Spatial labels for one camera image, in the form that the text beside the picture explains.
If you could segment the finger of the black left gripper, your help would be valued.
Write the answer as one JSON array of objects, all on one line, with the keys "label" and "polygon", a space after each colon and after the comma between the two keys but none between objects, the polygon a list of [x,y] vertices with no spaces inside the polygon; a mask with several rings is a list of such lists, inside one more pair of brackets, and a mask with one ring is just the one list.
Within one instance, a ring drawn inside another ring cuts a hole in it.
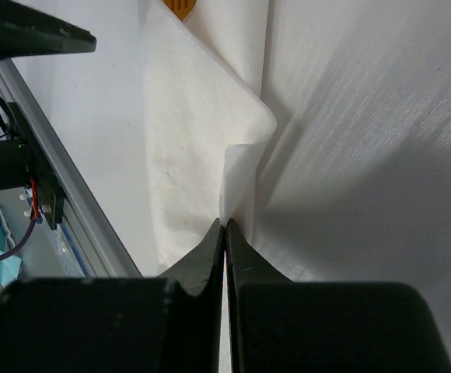
[{"label": "finger of the black left gripper", "polygon": [[89,31],[18,2],[0,1],[0,61],[95,49]]}]

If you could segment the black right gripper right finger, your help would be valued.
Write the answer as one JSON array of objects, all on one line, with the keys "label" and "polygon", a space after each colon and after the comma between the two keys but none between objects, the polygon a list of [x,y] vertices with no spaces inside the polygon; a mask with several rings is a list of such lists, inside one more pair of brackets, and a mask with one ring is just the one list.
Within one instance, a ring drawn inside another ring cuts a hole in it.
[{"label": "black right gripper right finger", "polygon": [[397,282],[295,282],[230,220],[225,229],[234,372],[451,372],[432,313]]}]

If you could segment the orange plastic fork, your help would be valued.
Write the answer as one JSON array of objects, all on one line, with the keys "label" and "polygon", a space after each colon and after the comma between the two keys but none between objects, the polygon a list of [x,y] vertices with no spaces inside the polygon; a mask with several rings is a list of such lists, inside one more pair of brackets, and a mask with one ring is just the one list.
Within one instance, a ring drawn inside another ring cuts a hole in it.
[{"label": "orange plastic fork", "polygon": [[197,0],[164,0],[163,3],[181,21],[184,21],[193,11]]}]

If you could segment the white paper napkin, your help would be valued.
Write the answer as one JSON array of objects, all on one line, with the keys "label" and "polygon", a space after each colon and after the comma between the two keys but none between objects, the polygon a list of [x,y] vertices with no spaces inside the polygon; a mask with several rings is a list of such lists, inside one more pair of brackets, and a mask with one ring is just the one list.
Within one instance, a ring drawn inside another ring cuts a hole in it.
[{"label": "white paper napkin", "polygon": [[198,1],[178,18],[141,6],[149,203],[165,270],[214,221],[253,231],[257,167],[277,127],[261,101],[266,1]]}]

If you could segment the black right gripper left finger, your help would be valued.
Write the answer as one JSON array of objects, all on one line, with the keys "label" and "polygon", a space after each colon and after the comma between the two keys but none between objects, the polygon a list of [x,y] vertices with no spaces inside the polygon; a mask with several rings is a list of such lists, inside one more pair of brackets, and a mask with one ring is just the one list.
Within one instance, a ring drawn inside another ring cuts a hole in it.
[{"label": "black right gripper left finger", "polygon": [[0,293],[0,372],[216,372],[224,230],[158,277],[35,278]]}]

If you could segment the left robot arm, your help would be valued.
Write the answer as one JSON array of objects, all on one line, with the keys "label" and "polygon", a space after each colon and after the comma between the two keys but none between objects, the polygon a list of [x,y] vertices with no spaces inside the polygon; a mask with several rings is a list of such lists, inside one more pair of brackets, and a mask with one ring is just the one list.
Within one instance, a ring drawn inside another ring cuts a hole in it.
[{"label": "left robot arm", "polygon": [[[92,53],[96,38],[62,19],[0,1],[0,61],[17,57]],[[16,117],[0,97],[0,190],[23,187],[33,179],[30,152],[15,139]]]}]

